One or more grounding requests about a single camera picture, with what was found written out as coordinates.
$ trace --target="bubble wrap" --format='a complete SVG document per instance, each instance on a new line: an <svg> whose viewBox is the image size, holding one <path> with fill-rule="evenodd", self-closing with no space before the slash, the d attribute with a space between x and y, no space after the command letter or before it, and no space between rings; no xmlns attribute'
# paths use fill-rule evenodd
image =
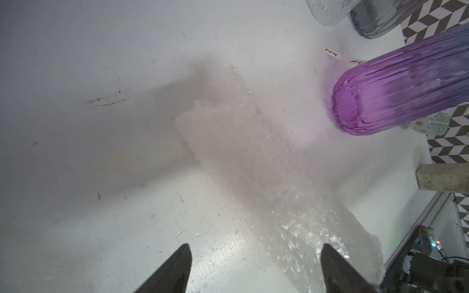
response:
<svg viewBox="0 0 469 293"><path fill-rule="evenodd" d="M320 265L330 243L370 283L384 275L381 245L336 201L320 170L254 103L234 68L176 118L196 158L256 216L253 235L299 292L325 292Z"/></svg>

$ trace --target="purple glass vase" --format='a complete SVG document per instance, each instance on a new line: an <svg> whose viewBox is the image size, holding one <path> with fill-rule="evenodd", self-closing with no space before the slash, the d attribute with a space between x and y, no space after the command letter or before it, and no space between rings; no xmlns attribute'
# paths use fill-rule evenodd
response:
<svg viewBox="0 0 469 293"><path fill-rule="evenodd" d="M469 100L469 23L362 63L339 78L332 112L370 135Z"/></svg>

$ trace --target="scratch mark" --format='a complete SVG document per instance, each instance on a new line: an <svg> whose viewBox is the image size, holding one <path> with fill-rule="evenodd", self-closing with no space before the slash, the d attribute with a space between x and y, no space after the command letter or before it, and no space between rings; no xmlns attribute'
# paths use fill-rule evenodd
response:
<svg viewBox="0 0 469 293"><path fill-rule="evenodd" d="M176 239L176 237L178 237L182 232L184 232L186 229L182 229L179 231L179 233L176 234L176 236L174 237L174 239Z"/></svg>
<svg viewBox="0 0 469 293"><path fill-rule="evenodd" d="M87 104L93 104L95 102L99 102L100 100L102 100L103 97L100 97L100 98L97 98L97 99L94 99L94 100L89 100L88 102L86 102Z"/></svg>
<svg viewBox="0 0 469 293"><path fill-rule="evenodd" d="M127 99L122 99L122 100L118 100L118 101L115 101L115 102L112 102L112 103L109 103L109 104L104 104L104 105L94 105L93 107L91 108L88 108L88 109L93 109L93 108L96 108L96 107L102 107L102 106L110 106L110 105L113 105L113 104L117 104L117 103L120 103L120 102L123 102L123 101L127 101Z"/></svg>

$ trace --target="paper label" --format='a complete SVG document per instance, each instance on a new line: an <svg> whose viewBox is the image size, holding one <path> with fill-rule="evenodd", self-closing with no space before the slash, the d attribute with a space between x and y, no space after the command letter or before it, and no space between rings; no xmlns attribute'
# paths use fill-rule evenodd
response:
<svg viewBox="0 0 469 293"><path fill-rule="evenodd" d="M347 62L347 63L353 63L353 64L362 64L363 62L366 62L365 60L361 60L361 59L352 59L352 58L347 58L343 55L340 55L339 53L337 53L336 51L333 51L331 49L325 49L324 51L327 55L329 56L332 56L334 57L335 59L338 59L340 61L343 61L343 62Z"/></svg>

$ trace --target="wire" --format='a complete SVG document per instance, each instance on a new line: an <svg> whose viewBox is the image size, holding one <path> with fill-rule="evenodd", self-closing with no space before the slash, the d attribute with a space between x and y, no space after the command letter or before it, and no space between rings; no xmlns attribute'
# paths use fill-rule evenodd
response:
<svg viewBox="0 0 469 293"><path fill-rule="evenodd" d="M418 229L418 237L420 238L420 245L422 246L423 253L424 253L424 255L426 255L425 248L424 248L424 243L422 241L422 228L423 228L423 226L420 226L420 229Z"/></svg>
<svg viewBox="0 0 469 293"><path fill-rule="evenodd" d="M440 255L441 255L441 257L442 257L441 260L442 260L442 261L446 261L447 263L449 263L448 257L445 257L445 255L441 252L441 250L439 250L439 249L437 249L437 250L438 250L438 252L440 252Z"/></svg>
<svg viewBox="0 0 469 293"><path fill-rule="evenodd" d="M442 260L442 261L445 261L445 260L447 260L447 259L449 259L449 258L459 258L459 259L463 259L463 260L465 260L465 261L468 261L468 262L469 262L469 258L460 257L460 256L450 256L450 257L443 257L441 260Z"/></svg>

